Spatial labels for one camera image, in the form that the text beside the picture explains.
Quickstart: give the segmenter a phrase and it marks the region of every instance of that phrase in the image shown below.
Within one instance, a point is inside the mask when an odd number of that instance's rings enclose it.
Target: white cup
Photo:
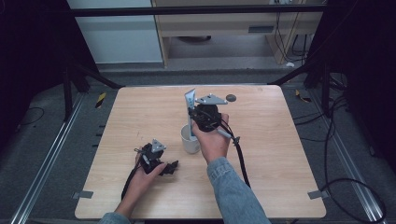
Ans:
[[[193,140],[190,140],[190,131],[190,125],[184,125],[181,129],[181,140],[183,142],[184,150],[190,154],[194,154],[201,149],[201,146],[199,145],[198,139],[194,138]]]

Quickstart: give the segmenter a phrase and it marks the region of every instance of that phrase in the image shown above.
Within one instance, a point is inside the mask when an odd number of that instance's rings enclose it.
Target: gray floor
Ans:
[[[178,39],[172,41],[170,61],[166,68],[139,68],[131,72],[104,72],[109,79],[127,86],[139,85],[185,85],[185,84],[231,84],[267,83],[286,75],[292,68],[276,64],[264,36],[213,36],[209,41]],[[294,118],[318,113],[315,103],[307,103],[295,96],[295,90],[302,92],[304,76],[299,76],[282,87],[290,112]],[[48,180],[35,202],[29,216],[30,223],[79,223],[74,215],[77,200],[71,198],[74,192],[83,188],[96,146],[100,142],[98,133],[103,131],[117,91],[89,78],[92,85],[84,94],[76,122],[64,142],[54,163]],[[101,108],[95,108],[101,92],[106,99]],[[307,92],[313,98],[320,87]],[[332,97],[340,95],[332,91]],[[0,163],[0,223],[8,223],[34,181],[41,163],[46,158],[51,144],[59,132],[64,118],[62,86],[39,93],[31,103],[22,125],[8,146],[8,154]],[[313,118],[295,120],[296,123]],[[334,114],[334,123],[340,133],[347,152],[360,170],[366,183],[374,188],[387,205],[388,223],[396,223],[396,174],[385,160],[372,157],[369,146],[347,105]],[[327,128],[323,119],[305,125],[298,125],[305,154],[314,177],[321,187],[324,185],[324,142]],[[333,143],[329,144],[328,170],[330,179],[347,177]],[[333,197],[356,216],[367,219],[351,184],[339,184],[332,188]],[[330,199],[324,199],[327,215],[320,220],[299,220],[297,223],[359,223],[344,214]],[[286,220],[272,220],[285,223]],[[167,223],[150,221],[148,223]]]

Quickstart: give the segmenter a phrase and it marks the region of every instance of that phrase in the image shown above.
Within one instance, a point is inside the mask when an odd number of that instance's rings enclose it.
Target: tabletop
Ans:
[[[162,161],[179,161],[173,175],[158,176],[139,201],[132,216],[152,218],[221,218],[201,152],[187,153],[180,130],[188,122],[184,93],[209,93],[236,101],[218,105],[229,114],[229,125],[240,136],[247,176],[269,218],[324,217],[326,209],[308,191],[318,189],[295,129],[282,90],[278,86],[161,86],[119,90],[80,198],[78,218],[101,218],[115,210],[125,181],[134,168],[135,148],[158,139],[167,149]],[[237,152],[227,155],[242,178]]]

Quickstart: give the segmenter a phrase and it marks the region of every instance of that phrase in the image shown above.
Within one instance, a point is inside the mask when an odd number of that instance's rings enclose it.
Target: human arm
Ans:
[[[138,162],[139,156],[140,154],[138,153],[136,155],[135,162]],[[151,184],[154,182],[155,177],[163,171],[165,166],[165,163],[158,165],[148,175],[145,173],[142,167],[138,167],[129,184],[124,198],[116,210],[113,213],[106,213],[99,223],[130,223],[129,218],[131,217],[131,214],[134,211],[139,199],[146,193]]]
[[[224,122],[228,122],[228,115],[221,116]],[[203,133],[194,122],[192,131],[208,164],[207,175],[224,223],[270,223],[251,188],[239,178],[226,159],[230,139],[216,130]]]

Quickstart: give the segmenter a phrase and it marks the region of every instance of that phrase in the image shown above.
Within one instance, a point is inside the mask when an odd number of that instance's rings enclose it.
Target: hand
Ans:
[[[229,116],[227,114],[221,114],[221,118],[228,123]],[[229,138],[218,133],[217,130],[210,133],[204,133],[199,130],[195,121],[192,121],[191,127],[192,132],[198,138],[201,145],[202,155],[204,156],[207,164],[219,157],[227,157],[228,146],[230,145]]]
[[[135,163],[139,162],[139,158],[140,153],[137,153]],[[155,177],[159,175],[165,167],[166,163],[162,163],[155,167],[155,169],[148,175],[146,175],[143,167],[137,168],[136,173],[134,173],[134,177],[129,183],[125,196],[115,212],[130,218],[137,201],[139,201],[140,197],[146,193],[152,182],[154,182]]]

